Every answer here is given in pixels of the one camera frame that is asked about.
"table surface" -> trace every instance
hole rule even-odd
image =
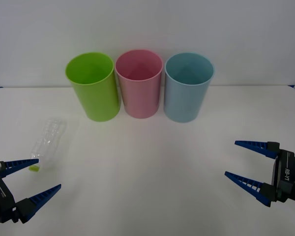
[[[62,189],[11,236],[295,235],[295,202],[259,203],[225,171],[271,182],[273,160],[234,145],[276,141],[295,152],[295,90],[210,87],[198,118],[147,119],[121,107],[108,122],[84,114],[72,88],[0,88],[0,160],[28,159],[50,117],[67,128],[51,167],[5,178],[15,201]]]

